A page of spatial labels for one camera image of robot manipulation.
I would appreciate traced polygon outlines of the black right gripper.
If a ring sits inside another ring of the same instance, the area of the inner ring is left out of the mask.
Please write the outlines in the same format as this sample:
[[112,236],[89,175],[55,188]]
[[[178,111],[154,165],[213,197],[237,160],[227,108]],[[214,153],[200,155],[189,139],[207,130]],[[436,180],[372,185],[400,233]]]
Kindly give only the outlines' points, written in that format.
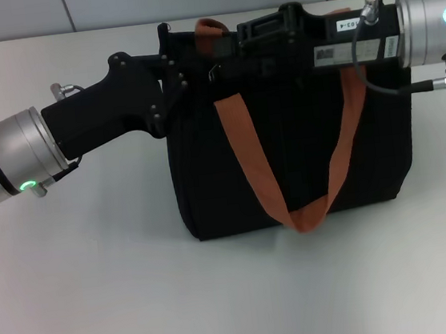
[[[378,4],[376,23],[363,23],[356,39],[356,59],[364,66],[393,61],[398,55],[400,23],[396,6],[381,0]],[[267,77],[263,61],[279,72],[324,72],[351,66],[360,15],[360,10],[315,15],[292,2],[275,13],[243,22],[237,26],[239,41],[230,36],[213,42],[214,59],[243,57],[217,63],[216,80]]]

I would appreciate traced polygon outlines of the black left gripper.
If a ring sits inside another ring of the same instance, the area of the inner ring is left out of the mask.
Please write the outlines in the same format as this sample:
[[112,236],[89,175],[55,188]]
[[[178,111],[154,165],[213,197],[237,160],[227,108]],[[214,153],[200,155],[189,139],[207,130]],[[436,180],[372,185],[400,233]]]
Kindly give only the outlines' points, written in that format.
[[128,133],[163,138],[180,116],[189,84],[182,73],[157,79],[155,68],[175,70],[177,57],[130,56],[108,59],[104,79],[41,110],[57,147],[72,160]]

